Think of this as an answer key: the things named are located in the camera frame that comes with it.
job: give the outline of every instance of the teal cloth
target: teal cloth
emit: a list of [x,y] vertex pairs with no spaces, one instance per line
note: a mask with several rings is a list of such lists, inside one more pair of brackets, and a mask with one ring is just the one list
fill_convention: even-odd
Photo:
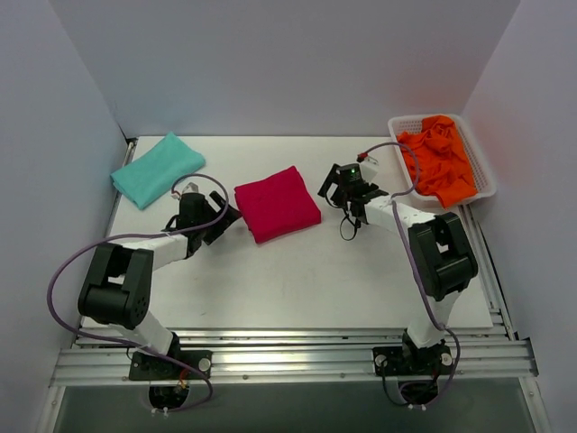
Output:
[[205,157],[169,133],[138,160],[111,174],[114,186],[140,210],[170,189],[180,176],[199,170]]

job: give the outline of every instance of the orange cloth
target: orange cloth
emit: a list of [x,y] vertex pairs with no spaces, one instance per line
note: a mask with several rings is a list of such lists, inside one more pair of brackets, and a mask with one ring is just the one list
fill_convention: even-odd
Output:
[[[418,158],[417,192],[436,196],[443,207],[451,207],[477,194],[471,164],[454,121],[446,115],[433,115],[423,119],[421,131],[420,134],[404,132],[397,137],[398,142],[410,147]],[[402,152],[414,180],[415,162],[410,153]]]

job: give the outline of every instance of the metal frame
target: metal frame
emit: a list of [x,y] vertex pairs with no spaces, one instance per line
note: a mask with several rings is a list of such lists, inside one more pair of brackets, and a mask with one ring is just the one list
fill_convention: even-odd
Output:
[[[135,146],[136,141],[129,143],[124,164],[132,159]],[[119,196],[107,233],[114,221],[118,199]],[[493,327],[457,329],[463,354],[455,378],[518,378],[536,431],[549,433],[551,429],[535,379],[537,366],[531,344],[518,341],[515,336],[481,228],[471,209],[464,206],[458,211],[479,262]],[[118,335],[110,328],[86,330],[103,336]],[[402,329],[172,330],[179,335],[183,347],[214,352],[211,378],[214,384],[378,381],[380,378],[373,372],[372,348],[399,345],[402,335]],[[449,346],[453,345],[451,338],[447,341]],[[142,386],[142,382],[128,381],[129,363],[125,348],[78,338],[73,348],[60,353],[38,431],[53,431],[67,386]]]

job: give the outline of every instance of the white plastic basket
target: white plastic basket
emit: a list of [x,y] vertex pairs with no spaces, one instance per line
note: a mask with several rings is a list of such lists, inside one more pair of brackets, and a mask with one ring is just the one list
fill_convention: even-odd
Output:
[[[421,132],[421,124],[422,120],[426,117],[431,115],[403,115],[400,117],[393,117],[389,120],[389,132],[391,138],[396,140],[397,136],[402,134],[404,131],[407,131],[410,134],[418,134]],[[495,194],[497,191],[497,182],[489,168],[489,164],[485,159],[484,155],[479,148],[479,145],[475,141],[471,130],[467,126],[467,124],[461,119],[458,115],[446,115],[447,117],[451,117],[456,126],[457,130],[459,131],[459,135],[461,136],[461,140],[463,141],[463,147],[465,149],[465,153],[467,153],[467,157],[469,158],[469,163],[472,167],[472,174],[475,179],[475,187],[477,194],[472,197],[466,198],[465,200],[461,201],[460,205],[466,205],[478,198],[485,198],[490,197]],[[413,183],[410,175],[408,174],[407,165],[405,164],[405,160],[403,159],[403,155],[401,150],[398,146],[395,146],[395,153],[397,154],[398,163],[400,164],[401,169],[403,170],[403,174],[405,175],[405,179],[408,185]],[[435,196],[422,196],[416,191],[413,191],[411,195],[416,198],[417,200],[423,201],[426,205],[438,205],[439,200]]]

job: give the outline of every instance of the folded cloth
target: folded cloth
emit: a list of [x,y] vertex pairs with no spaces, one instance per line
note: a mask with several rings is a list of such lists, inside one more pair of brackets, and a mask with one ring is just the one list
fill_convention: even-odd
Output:
[[138,160],[111,176],[116,189],[143,210],[168,191],[176,179],[197,171],[205,163],[204,156],[168,133]]
[[236,187],[234,196],[257,244],[321,222],[321,211],[294,166]]
[[[404,132],[397,140],[410,147],[417,156],[419,194],[436,196],[443,207],[451,207],[477,194],[471,164],[453,119],[446,115],[426,117],[420,134]],[[414,180],[415,162],[407,151],[402,153]]]

